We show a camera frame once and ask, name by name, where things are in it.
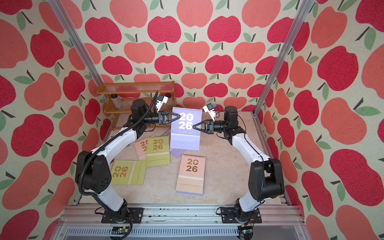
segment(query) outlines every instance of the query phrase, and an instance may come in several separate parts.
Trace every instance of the printed number 2026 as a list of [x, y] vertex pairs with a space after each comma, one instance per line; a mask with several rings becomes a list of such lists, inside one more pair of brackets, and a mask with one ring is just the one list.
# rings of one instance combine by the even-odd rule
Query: printed number 2026
[[163, 149], [163, 139], [154, 139], [153, 140], [153, 150], [156, 150], [156, 149]]
[[[197, 165], [199, 164], [199, 161], [197, 159], [193, 160], [192, 159], [188, 159], [189, 162], [187, 162], [187, 164], [191, 164], [192, 165], [192, 162], [193, 162], [193, 165]], [[192, 169], [192, 172], [197, 172], [197, 166], [191, 166], [191, 165], [187, 165], [187, 171], [190, 172], [191, 169]]]
[[120, 177], [126, 177], [127, 175], [126, 171], [128, 171], [128, 167], [121, 168], [120, 166], [117, 166], [115, 167], [115, 172], [113, 173], [112, 177], [115, 177], [115, 174], [116, 174], [116, 177], [119, 177], [118, 172], [120, 172]]
[[188, 129], [188, 130], [191, 130], [192, 129], [192, 121], [193, 120], [193, 114], [192, 113], [188, 113], [187, 115], [185, 113], [180, 113], [180, 122], [179, 124], [181, 126], [179, 126], [179, 129]]

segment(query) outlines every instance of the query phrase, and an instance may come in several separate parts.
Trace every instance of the yellow desk calendar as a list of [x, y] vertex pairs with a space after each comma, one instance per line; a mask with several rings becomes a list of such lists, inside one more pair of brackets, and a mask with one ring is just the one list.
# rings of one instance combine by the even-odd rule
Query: yellow desk calendar
[[169, 136], [148, 138], [147, 167], [164, 164], [170, 164]]
[[143, 138], [140, 140], [137, 140], [134, 145], [137, 152], [137, 156], [139, 157], [139, 160], [144, 161], [147, 159], [147, 142], [148, 138]]
[[142, 185], [146, 171], [145, 161], [114, 160], [111, 167], [112, 185]]

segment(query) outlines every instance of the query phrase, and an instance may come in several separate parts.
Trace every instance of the red apple print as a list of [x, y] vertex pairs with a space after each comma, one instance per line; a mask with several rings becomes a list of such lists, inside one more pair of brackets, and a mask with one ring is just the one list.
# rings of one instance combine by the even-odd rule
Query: red apple print
[[309, 90], [301, 91], [296, 95], [293, 108], [305, 125], [314, 124], [319, 116], [319, 102]]
[[233, 43], [239, 38], [240, 33], [240, 21], [234, 16], [228, 18], [220, 16], [213, 20], [208, 27], [208, 38], [216, 43]]
[[176, 19], [171, 16], [155, 17], [148, 23], [148, 35], [156, 43], [175, 43], [181, 37], [181, 29]]
[[0, 240], [27, 240], [39, 221], [39, 212], [35, 209], [24, 210], [13, 216], [3, 226]]
[[248, 0], [242, 10], [243, 22], [250, 28], [265, 28], [276, 19], [280, 7], [280, 0]]
[[234, 106], [237, 109], [240, 109], [245, 106], [247, 99], [245, 97], [228, 97], [224, 100], [224, 107]]
[[36, 154], [54, 130], [51, 119], [44, 115], [32, 114], [24, 119], [12, 134], [11, 147], [22, 157]]
[[358, 143], [367, 134], [367, 124], [342, 98], [331, 99], [325, 104], [321, 124], [329, 131], [331, 138], [345, 145]]
[[181, 83], [189, 89], [201, 89], [207, 83], [207, 76], [204, 73], [186, 73], [181, 77]]
[[365, 206], [376, 206], [383, 201], [381, 177], [368, 165], [361, 153], [350, 149], [337, 150], [332, 153], [329, 164], [354, 200]]
[[256, 105], [248, 105], [248, 106], [243, 107], [243, 109], [241, 109], [241, 111], [253, 112], [255, 110], [255, 107], [256, 107]]
[[352, 206], [339, 207], [336, 212], [336, 223], [347, 240], [377, 239], [367, 217]]
[[263, 123], [263, 110], [260, 109], [259, 113], [257, 114], [257, 117], [259, 118], [260, 124], [262, 124]]
[[228, 93], [228, 87], [224, 83], [211, 83], [204, 88], [206, 97], [224, 97]]
[[312, 43], [317, 43], [319, 48], [332, 46], [344, 33], [347, 21], [344, 13], [335, 12], [332, 7], [325, 8], [313, 25]]
[[215, 55], [207, 60], [205, 69], [209, 73], [222, 73], [227, 74], [233, 69], [233, 60], [230, 56]]
[[61, 42], [53, 33], [42, 29], [31, 39], [31, 52], [36, 61], [43, 67], [50, 68], [64, 57], [64, 49]]
[[39, 195], [41, 187], [46, 184], [48, 178], [49, 169], [44, 162], [31, 161], [27, 163], [19, 177], [5, 191], [3, 206], [8, 210], [27, 206]]
[[[283, 43], [287, 38], [288, 32], [293, 23], [293, 19], [285, 17], [275, 22], [268, 30], [267, 39], [270, 43]], [[310, 36], [310, 25], [304, 22], [295, 40], [293, 41], [292, 47], [295, 51], [301, 51], [307, 44]]]
[[77, 106], [71, 106], [60, 120], [59, 130], [65, 137], [72, 137], [79, 132], [79, 128], [83, 125], [83, 113]]
[[327, 231], [325, 230], [323, 223], [315, 215], [309, 215], [305, 221], [305, 225], [312, 240], [328, 239]]
[[7, 148], [7, 144], [1, 138], [0, 138], [0, 151], [2, 153], [0, 155], [0, 165], [2, 165], [8, 157], [8, 148]]
[[147, 23], [148, 9], [142, 0], [112, 0], [109, 9], [116, 22], [124, 27], [142, 28]]
[[183, 99], [183, 105], [186, 108], [202, 109], [205, 105], [203, 97], [186, 97]]
[[279, 149], [276, 146], [275, 139], [273, 137], [269, 137], [266, 141], [268, 143], [269, 149], [271, 150], [273, 158], [279, 158]]
[[103, 60], [103, 68], [107, 73], [113, 75], [125, 74], [130, 75], [132, 73], [132, 66], [127, 59], [121, 56], [111, 57], [108, 56]]
[[313, 208], [324, 217], [330, 216], [333, 212], [332, 196], [325, 188], [322, 178], [315, 172], [307, 171], [303, 173], [301, 182]]
[[378, 47], [368, 58], [362, 69], [361, 80], [364, 86], [376, 91], [379, 98], [384, 99], [384, 44]]
[[384, 142], [384, 119], [379, 124], [379, 129], [377, 130], [377, 134], [382, 142]]
[[92, 149], [96, 148], [98, 143], [99, 143], [99, 133], [97, 132], [96, 128], [91, 128], [81, 146], [81, 149], [83, 151], [90, 152], [92, 151]]
[[248, 89], [247, 95], [250, 98], [258, 98], [258, 97], [260, 97], [263, 89], [264, 89], [263, 84], [254, 85]]
[[104, 138], [107, 135], [110, 126], [111, 121], [108, 118], [104, 119], [103, 124], [100, 127], [100, 138], [102, 141], [104, 141]]
[[273, 90], [269, 89], [268, 95], [265, 98], [265, 105], [267, 107], [270, 107], [272, 106], [272, 103], [273, 103]]
[[90, 18], [85, 23], [85, 32], [95, 43], [120, 43], [119, 27], [109, 18]]
[[358, 23], [369, 23], [377, 31], [384, 32], [384, 3], [381, 0], [362, 0], [356, 11]]
[[16, 99], [15, 88], [5, 77], [0, 76], [0, 109]]
[[41, 2], [39, 4], [40, 16], [47, 24], [47, 26], [54, 32], [63, 33], [64, 28], [58, 20], [55, 12], [53, 11], [51, 5], [48, 2]]
[[51, 74], [43, 73], [25, 89], [24, 98], [26, 103], [36, 110], [51, 109], [61, 98], [60, 84]]
[[71, 0], [61, 0], [65, 11], [67, 12], [74, 28], [79, 29], [83, 25], [83, 16], [80, 9]]
[[88, 124], [94, 124], [100, 114], [100, 104], [96, 99], [91, 98], [85, 106], [84, 117]]
[[184, 95], [184, 89], [178, 83], [175, 83], [175, 92], [176, 92], [176, 97], [177, 98], [180, 98], [180, 97], [182, 97]]
[[79, 99], [80, 94], [85, 90], [84, 78], [76, 71], [70, 71], [64, 78], [63, 92], [70, 101]]
[[60, 221], [60, 218], [55, 219], [45, 230], [45, 234], [42, 240], [49, 240], [51, 237], [53, 230], [55, 229], [57, 222]]
[[[257, 63], [256, 65], [256, 73], [263, 75], [263, 74], [270, 74], [273, 66], [275, 65], [276, 62], [275, 57], [269, 56], [267, 58], [261, 59], [260, 62]], [[283, 65], [280, 68], [279, 73], [276, 76], [277, 81], [279, 84], [283, 84], [285, 80], [287, 79], [288, 76], [288, 63], [286, 61], [283, 62]]]
[[51, 170], [57, 175], [63, 175], [70, 168], [72, 161], [77, 157], [79, 153], [79, 146], [77, 143], [71, 140], [62, 142], [59, 146], [59, 150], [52, 156]]
[[84, 70], [85, 65], [83, 63], [83, 60], [80, 58], [79, 53], [75, 48], [71, 48], [68, 51], [68, 58], [70, 59], [70, 62], [74, 68], [77, 70]]
[[183, 64], [181, 60], [175, 55], [163, 55], [156, 59], [155, 69], [161, 74], [179, 74], [183, 70]]
[[303, 216], [304, 218], [304, 208], [303, 208], [303, 204], [301, 203], [301, 201], [299, 200], [299, 196], [297, 194], [297, 191], [294, 187], [292, 187], [291, 185], [285, 185], [285, 191], [287, 192], [288, 196], [289, 196], [289, 199], [291, 200], [291, 203], [293, 206], [298, 206], [299, 207], [299, 211], [300, 211], [300, 214]]
[[25, 40], [13, 25], [3, 19], [0, 19], [0, 29], [0, 68], [14, 68], [28, 57]]
[[84, 46], [87, 49], [88, 53], [90, 54], [93, 63], [99, 64], [101, 60], [101, 55], [99, 50], [90, 43], [84, 43]]
[[139, 98], [140, 93], [119, 93], [119, 97], [121, 98]]
[[177, 16], [188, 27], [204, 27], [211, 20], [214, 11], [211, 0], [180, 0]]
[[74, 193], [75, 183], [72, 178], [67, 177], [61, 180], [56, 192], [49, 200], [45, 208], [45, 215], [49, 218], [59, 215], [67, 206]]
[[317, 74], [335, 91], [348, 88], [359, 72], [358, 59], [354, 53], [348, 53], [344, 46], [338, 46], [327, 52], [321, 59]]
[[286, 147], [292, 147], [293, 142], [295, 141], [295, 131], [288, 118], [280, 119], [277, 124], [277, 131], [279, 132], [284, 145]]
[[32, 0], [20, 0], [20, 1], [2, 1], [0, 3], [0, 12], [14, 15], [21, 9], [31, 9]]

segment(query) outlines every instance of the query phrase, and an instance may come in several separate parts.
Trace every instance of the black cable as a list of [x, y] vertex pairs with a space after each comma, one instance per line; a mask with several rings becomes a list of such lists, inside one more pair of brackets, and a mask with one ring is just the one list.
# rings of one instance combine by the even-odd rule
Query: black cable
[[110, 209], [106, 204], [104, 204], [99, 198], [98, 198], [98, 195], [96, 193], [93, 193], [93, 192], [85, 192], [84, 191], [84, 188], [83, 188], [83, 181], [84, 181], [84, 176], [85, 176], [85, 172], [89, 169], [90, 165], [93, 163], [93, 159], [97, 156], [97, 154], [103, 150], [105, 150], [105, 147], [108, 146], [108, 144], [110, 144], [113, 140], [115, 140], [116, 138], [122, 136], [124, 133], [126, 133], [127, 131], [131, 130], [132, 128], [134, 128], [135, 126], [137, 126], [139, 123], [141, 123], [143, 121], [143, 119], [148, 115], [148, 113], [150, 112], [152, 106], [154, 105], [156, 99], [157, 99], [157, 94], [159, 92], [156, 91], [155, 93], [155, 96], [153, 97], [153, 100], [151, 102], [151, 105], [148, 107], [147, 111], [143, 114], [143, 116], [136, 122], [134, 123], [131, 127], [117, 133], [116, 135], [114, 135], [113, 137], [111, 137], [108, 141], [106, 141], [103, 145], [101, 145], [95, 152], [93, 152], [91, 154], [91, 156], [87, 159], [86, 163], [84, 164], [84, 167], [81, 171], [81, 174], [79, 175], [78, 177], [78, 183], [79, 183], [79, 192], [81, 195], [91, 195], [97, 202], [98, 204], [100, 204], [109, 214], [111, 214], [112, 216], [114, 217], [117, 217], [117, 218], [120, 218], [120, 219], [124, 219], [125, 221], [127, 221], [129, 223], [129, 230], [121, 237], [119, 238], [120, 240], [125, 238], [126, 236], [129, 235], [129, 233], [132, 231], [132, 227], [133, 227], [133, 223], [132, 223], [132, 220], [129, 219], [129, 218], [126, 218], [124, 216], [121, 216], [120, 214], [116, 213], [115, 211], [113, 211], [112, 209]]
[[245, 132], [247, 132], [247, 126], [245, 125], [244, 120], [240, 117], [240, 115], [238, 115], [238, 116], [241, 119], [241, 121], [243, 121], [243, 124], [244, 124], [244, 127], [245, 127]]
[[152, 132], [153, 130], [155, 130], [155, 128], [156, 128], [156, 124], [155, 124], [155, 126], [154, 126], [154, 128], [153, 128], [152, 130], [150, 130], [150, 131], [144, 131], [144, 132]]

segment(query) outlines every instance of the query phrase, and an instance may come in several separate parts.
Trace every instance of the apple wallpaper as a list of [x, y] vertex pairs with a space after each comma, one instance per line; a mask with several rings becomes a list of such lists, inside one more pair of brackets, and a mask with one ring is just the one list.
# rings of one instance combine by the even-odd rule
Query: apple wallpaper
[[77, 154], [102, 143], [112, 116], [62, 26], [45, 23], [48, 2], [0, 12], [0, 239], [47, 240], [78, 197]]
[[383, 16], [315, 1], [258, 113], [313, 240], [384, 239]]

